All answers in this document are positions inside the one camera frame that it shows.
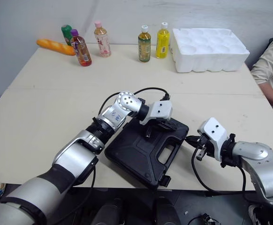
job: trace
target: pink bottle cap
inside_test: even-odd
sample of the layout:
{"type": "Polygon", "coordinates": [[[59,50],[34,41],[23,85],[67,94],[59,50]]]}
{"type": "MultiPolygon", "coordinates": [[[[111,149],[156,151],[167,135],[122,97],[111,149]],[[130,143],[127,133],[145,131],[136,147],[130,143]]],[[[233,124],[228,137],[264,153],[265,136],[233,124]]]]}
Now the pink bottle cap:
{"type": "Polygon", "coordinates": [[[102,27],[101,21],[100,21],[100,20],[95,21],[95,26],[96,26],[97,28],[102,27]]]}

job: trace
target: green bottle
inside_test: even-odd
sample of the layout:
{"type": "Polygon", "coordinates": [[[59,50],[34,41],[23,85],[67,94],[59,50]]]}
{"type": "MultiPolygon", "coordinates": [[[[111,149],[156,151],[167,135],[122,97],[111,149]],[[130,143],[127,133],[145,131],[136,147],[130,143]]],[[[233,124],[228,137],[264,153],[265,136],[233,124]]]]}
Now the green bottle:
{"type": "Polygon", "coordinates": [[[72,30],[72,27],[67,24],[61,27],[63,37],[65,38],[65,41],[67,45],[69,46],[71,46],[71,39],[72,39],[71,30],[72,30]]]}

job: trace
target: white bottle cap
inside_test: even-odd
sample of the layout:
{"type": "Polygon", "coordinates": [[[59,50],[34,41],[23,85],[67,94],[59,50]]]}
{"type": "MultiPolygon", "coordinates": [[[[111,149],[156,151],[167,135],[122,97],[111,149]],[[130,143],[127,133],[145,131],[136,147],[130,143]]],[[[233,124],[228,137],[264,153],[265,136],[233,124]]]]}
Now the white bottle cap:
{"type": "Polygon", "coordinates": [[[167,27],[168,27],[168,23],[167,22],[162,22],[161,23],[161,28],[162,29],[167,29],[167,27]]]}
{"type": "Polygon", "coordinates": [[[142,26],[142,32],[143,33],[147,33],[148,32],[148,26],[147,25],[143,25],[142,26]]]}

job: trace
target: bottle cap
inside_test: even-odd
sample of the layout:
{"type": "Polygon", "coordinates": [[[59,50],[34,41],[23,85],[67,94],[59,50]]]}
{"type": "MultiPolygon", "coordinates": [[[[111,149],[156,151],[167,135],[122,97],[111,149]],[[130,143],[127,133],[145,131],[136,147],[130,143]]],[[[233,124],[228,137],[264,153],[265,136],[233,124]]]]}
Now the bottle cap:
{"type": "Polygon", "coordinates": [[[63,25],[61,27],[62,32],[71,32],[71,30],[72,30],[72,27],[70,25],[67,25],[67,24],[65,24],[65,25],[63,25]]]}
{"type": "Polygon", "coordinates": [[[142,32],[143,33],[147,33],[148,32],[148,26],[147,25],[143,25],[142,26],[142,32]]]}
{"type": "Polygon", "coordinates": [[[72,36],[78,36],[78,31],[76,29],[71,30],[71,35],[72,36]]]}
{"type": "Polygon", "coordinates": [[[96,28],[102,27],[102,23],[100,20],[95,21],[95,27],[96,28]]]}
{"type": "Polygon", "coordinates": [[[167,22],[162,22],[160,27],[161,27],[162,29],[167,29],[168,23],[167,23],[167,22]]]}

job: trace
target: plastic bottle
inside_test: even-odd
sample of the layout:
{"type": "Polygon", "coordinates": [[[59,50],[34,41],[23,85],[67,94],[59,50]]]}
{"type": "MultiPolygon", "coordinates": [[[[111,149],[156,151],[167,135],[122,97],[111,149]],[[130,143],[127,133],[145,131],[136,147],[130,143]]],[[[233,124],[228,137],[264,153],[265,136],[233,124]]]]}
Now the plastic bottle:
{"type": "Polygon", "coordinates": [[[107,31],[102,27],[101,21],[95,21],[95,26],[94,34],[99,45],[100,55],[102,57],[108,57],[112,52],[110,51],[107,31]]]}
{"type": "Polygon", "coordinates": [[[148,26],[142,26],[142,33],[138,36],[138,57],[141,62],[150,60],[151,36],[148,33],[148,26]]]}
{"type": "Polygon", "coordinates": [[[71,46],[71,39],[72,39],[71,30],[72,30],[72,27],[70,25],[63,25],[61,27],[63,37],[65,38],[65,41],[67,45],[69,46],[71,46]]]}
{"type": "Polygon", "coordinates": [[[83,67],[87,67],[91,64],[91,56],[88,48],[86,47],[84,39],[78,35],[78,31],[76,29],[71,30],[72,39],[71,44],[74,48],[76,56],[80,65],[83,67]]]}
{"type": "Polygon", "coordinates": [[[163,59],[167,56],[170,41],[170,32],[167,30],[168,23],[162,22],[161,29],[157,33],[156,58],[163,59]]]}

